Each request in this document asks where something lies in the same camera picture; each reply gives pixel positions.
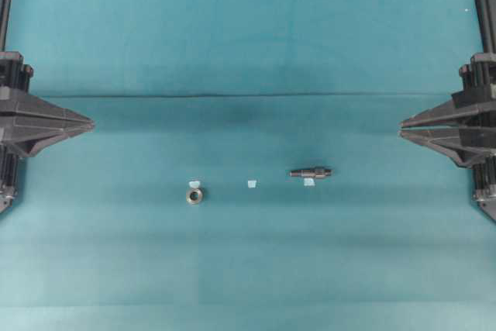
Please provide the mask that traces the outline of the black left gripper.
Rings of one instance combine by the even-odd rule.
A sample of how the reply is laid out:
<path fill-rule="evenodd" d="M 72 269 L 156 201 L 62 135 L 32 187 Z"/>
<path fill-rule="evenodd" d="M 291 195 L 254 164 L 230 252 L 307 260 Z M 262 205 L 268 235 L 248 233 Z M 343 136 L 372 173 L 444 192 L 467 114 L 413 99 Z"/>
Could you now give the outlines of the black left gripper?
<path fill-rule="evenodd" d="M 1 114 L 34 119 L 55 119 L 90 126 L 62 131 L 60 134 L 38 136 L 34 140 L 2 141 L 1 212 L 9 209 L 17 196 L 19 157 L 35 157 L 47 147 L 94 129 L 92 119 L 27 93 L 32 76 L 33 69 L 24 64 L 21 53 L 1 52 Z"/>

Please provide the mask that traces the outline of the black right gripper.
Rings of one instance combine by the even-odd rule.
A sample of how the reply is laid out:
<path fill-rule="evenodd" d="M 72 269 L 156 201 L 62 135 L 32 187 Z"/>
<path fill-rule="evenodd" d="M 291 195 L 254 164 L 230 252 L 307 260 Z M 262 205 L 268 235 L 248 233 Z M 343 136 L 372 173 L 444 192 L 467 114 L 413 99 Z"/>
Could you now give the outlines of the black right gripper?
<path fill-rule="evenodd" d="M 450 158 L 454 164 L 472 166 L 474 200 L 487 215 L 495 214 L 495 55 L 476 53 L 460 72 L 463 91 L 441 105 L 400 123 L 401 128 L 458 126 L 476 127 L 476 145 L 463 145 L 456 129 L 403 129 L 399 136 Z"/>

